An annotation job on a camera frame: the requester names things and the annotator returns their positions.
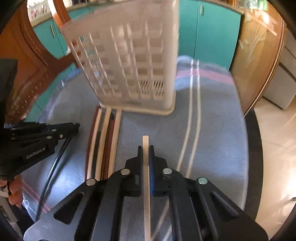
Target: brown stick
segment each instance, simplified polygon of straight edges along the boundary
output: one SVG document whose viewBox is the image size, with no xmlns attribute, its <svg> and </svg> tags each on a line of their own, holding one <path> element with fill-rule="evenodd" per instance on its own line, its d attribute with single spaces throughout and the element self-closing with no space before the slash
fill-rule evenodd
<svg viewBox="0 0 296 241">
<path fill-rule="evenodd" d="M 112 145 L 112 136 L 113 136 L 113 130 L 114 130 L 114 115 L 111 114 L 109 126 L 107 130 L 107 137 L 106 137 L 106 143 L 104 148 L 104 155 L 103 155 L 103 165 L 102 165 L 102 173 L 101 173 L 101 179 L 107 179 L 108 178 L 108 169 L 109 169 L 109 161 L 110 161 L 110 151 L 111 151 L 111 145 Z"/>
</svg>

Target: wooden door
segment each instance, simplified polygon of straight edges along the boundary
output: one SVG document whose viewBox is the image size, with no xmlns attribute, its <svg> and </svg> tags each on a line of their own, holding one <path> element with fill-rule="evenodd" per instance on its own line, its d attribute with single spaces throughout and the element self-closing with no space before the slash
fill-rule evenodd
<svg viewBox="0 0 296 241">
<path fill-rule="evenodd" d="M 198 1 L 194 59 L 230 68 L 239 34 L 241 14 Z"/>
<path fill-rule="evenodd" d="M 242 110 L 247 113 L 264 94 L 279 64 L 286 24 L 277 10 L 245 9 L 241 33 L 231 66 Z"/>
<path fill-rule="evenodd" d="M 8 100 L 6 121 L 22 121 L 35 99 L 73 61 L 72 54 L 56 59 L 36 36 L 25 1 L 0 35 L 0 58 L 18 60 L 18 71 Z"/>
</svg>

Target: teal cabinet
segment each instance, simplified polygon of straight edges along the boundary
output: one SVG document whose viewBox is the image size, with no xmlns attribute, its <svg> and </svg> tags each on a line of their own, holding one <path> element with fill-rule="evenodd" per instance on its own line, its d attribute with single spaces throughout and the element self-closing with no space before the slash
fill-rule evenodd
<svg viewBox="0 0 296 241">
<path fill-rule="evenodd" d="M 197 0 L 180 0 L 179 3 L 179 55 L 194 57 L 197 34 Z"/>
<path fill-rule="evenodd" d="M 35 101 L 30 113 L 28 114 L 27 118 L 24 120 L 25 122 L 32 122 L 36 121 L 36 119 L 41 114 L 42 110 L 48 103 L 53 91 L 56 89 L 60 81 L 72 72 L 70 66 L 58 74 L 58 76 L 54 79 L 54 81 L 50 84 L 50 86 L 38 97 Z"/>
<path fill-rule="evenodd" d="M 64 55 L 67 55 L 68 45 L 66 43 L 66 40 L 65 40 L 64 36 L 61 34 L 61 32 L 60 32 L 57 24 L 55 23 L 55 21 L 53 21 L 53 23 L 54 23 L 54 29 L 55 29 L 55 31 L 57 33 L 57 38 L 59 40 L 59 43 L 60 43 L 61 48 L 63 50 L 63 53 L 64 53 Z"/>
<path fill-rule="evenodd" d="M 180 0 L 179 55 L 230 68 L 241 14 L 201 0 Z"/>
<path fill-rule="evenodd" d="M 71 19 L 83 17 L 85 14 L 89 13 L 89 8 L 79 8 L 69 12 L 69 16 Z"/>
<path fill-rule="evenodd" d="M 89 7 L 89 12 L 93 13 L 97 8 L 98 8 L 98 6 L 90 6 Z"/>
<path fill-rule="evenodd" d="M 56 58 L 64 56 L 62 46 L 57 36 L 54 21 L 48 20 L 34 28 L 34 31 L 43 46 Z"/>
<path fill-rule="evenodd" d="M 198 1 L 194 59 L 230 68 L 239 34 L 241 15 L 222 6 Z"/>
</svg>

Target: silver screw head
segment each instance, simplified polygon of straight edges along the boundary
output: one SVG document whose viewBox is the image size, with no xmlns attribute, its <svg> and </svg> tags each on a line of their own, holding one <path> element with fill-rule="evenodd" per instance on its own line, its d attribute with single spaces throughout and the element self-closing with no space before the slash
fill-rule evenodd
<svg viewBox="0 0 296 241">
<path fill-rule="evenodd" d="M 122 170 L 121 170 L 121 174 L 122 174 L 122 175 L 128 175 L 128 174 L 130 174 L 130 173 L 131 173 L 131 171 L 130 171 L 129 169 L 126 169 L 126 168 L 125 168 L 125 169 L 122 169 Z"/>
<path fill-rule="evenodd" d="M 202 185 L 207 184 L 207 179 L 205 177 L 200 177 L 198 179 L 198 183 Z"/>
<path fill-rule="evenodd" d="M 163 169 L 163 173 L 166 174 L 166 175 L 169 175 L 169 174 L 172 174 L 172 169 L 171 168 L 165 168 Z"/>
<path fill-rule="evenodd" d="M 96 184 L 96 180 L 93 179 L 93 178 L 90 178 L 90 179 L 86 180 L 86 185 L 87 186 L 92 186 L 92 185 L 95 185 L 95 184 Z"/>
</svg>

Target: cabinet handle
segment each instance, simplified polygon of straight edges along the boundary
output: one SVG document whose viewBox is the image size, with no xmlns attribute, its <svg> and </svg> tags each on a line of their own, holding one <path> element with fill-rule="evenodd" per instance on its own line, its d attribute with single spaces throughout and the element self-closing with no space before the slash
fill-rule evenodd
<svg viewBox="0 0 296 241">
<path fill-rule="evenodd" d="M 200 6 L 200 15 L 203 16 L 203 6 Z"/>
<path fill-rule="evenodd" d="M 53 35 L 53 37 L 55 37 L 54 29 L 52 28 L 52 25 L 50 25 L 50 28 L 51 28 L 51 30 L 52 30 L 52 35 Z"/>
</svg>

